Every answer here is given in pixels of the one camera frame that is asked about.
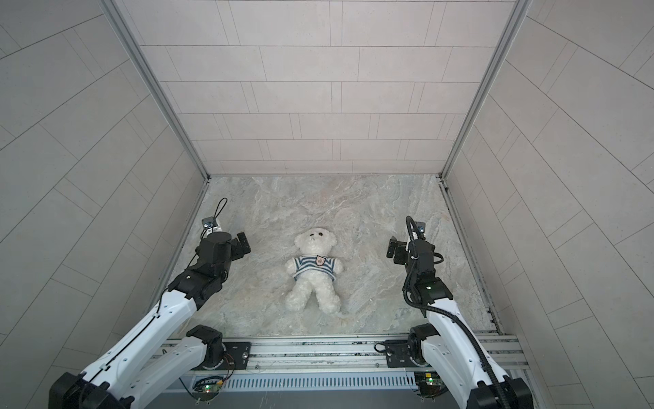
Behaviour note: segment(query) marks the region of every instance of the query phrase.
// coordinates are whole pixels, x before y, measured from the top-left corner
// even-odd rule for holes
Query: white fur
[[[333,246],[336,245],[334,233],[323,228],[312,228],[308,232],[295,237],[297,246],[302,255],[321,255],[327,257]],[[289,275],[296,273],[295,261],[290,259],[286,263]],[[334,274],[343,272],[343,263],[336,259]],[[312,292],[316,292],[318,306],[325,314],[337,313],[341,309],[341,299],[334,292],[332,278],[320,271],[307,271],[298,276],[295,287],[286,296],[286,308],[290,311],[302,311]]]

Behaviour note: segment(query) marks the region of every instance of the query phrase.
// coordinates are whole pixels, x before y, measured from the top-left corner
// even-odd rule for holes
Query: teddy bear
[[[285,300],[290,311],[302,311],[314,291],[322,312],[333,314],[340,310],[341,299],[334,292],[334,280],[343,272],[343,263],[327,257],[335,245],[336,235],[323,228],[313,228],[295,237],[295,246],[302,255],[286,263],[286,271],[295,279]]]

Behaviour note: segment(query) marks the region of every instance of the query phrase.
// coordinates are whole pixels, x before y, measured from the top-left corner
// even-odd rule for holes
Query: robotic arm
[[[410,216],[406,222],[409,241],[391,238],[387,257],[405,266],[404,300],[429,321],[409,332],[411,359],[434,368],[460,408],[533,408],[526,383],[511,379],[491,358],[461,316],[450,290],[436,277],[434,265],[443,262],[443,256],[425,240],[424,223],[415,223]]]
[[[168,336],[222,289],[232,261],[250,253],[245,233],[220,231],[216,214],[203,220],[198,261],[179,274],[159,302],[106,354],[79,375],[66,373],[50,388],[50,409],[141,409],[196,366],[216,368],[224,358],[222,334],[198,325],[177,347],[143,368]]]

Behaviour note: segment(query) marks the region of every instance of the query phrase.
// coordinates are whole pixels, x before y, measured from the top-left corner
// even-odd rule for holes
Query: gray stone surface
[[[245,231],[252,253],[232,263],[223,290],[182,328],[209,325],[225,336],[407,332],[425,323],[402,298],[404,269],[386,258],[388,239],[406,240],[405,217],[426,222],[426,236],[445,256],[436,273],[475,330],[494,329],[450,214],[432,175],[220,177],[211,185],[184,244],[176,272],[199,241],[201,219],[229,198],[218,221],[233,236]],[[293,286],[285,262],[298,255],[296,234],[318,226],[336,234],[329,254],[345,271],[334,283],[343,306],[324,315],[315,295],[301,312],[284,308]]]

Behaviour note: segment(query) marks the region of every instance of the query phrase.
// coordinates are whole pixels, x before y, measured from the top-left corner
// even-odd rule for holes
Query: teddy bear's head
[[[295,245],[302,254],[326,256],[336,245],[336,235],[323,228],[312,228],[308,232],[298,234],[295,237]]]

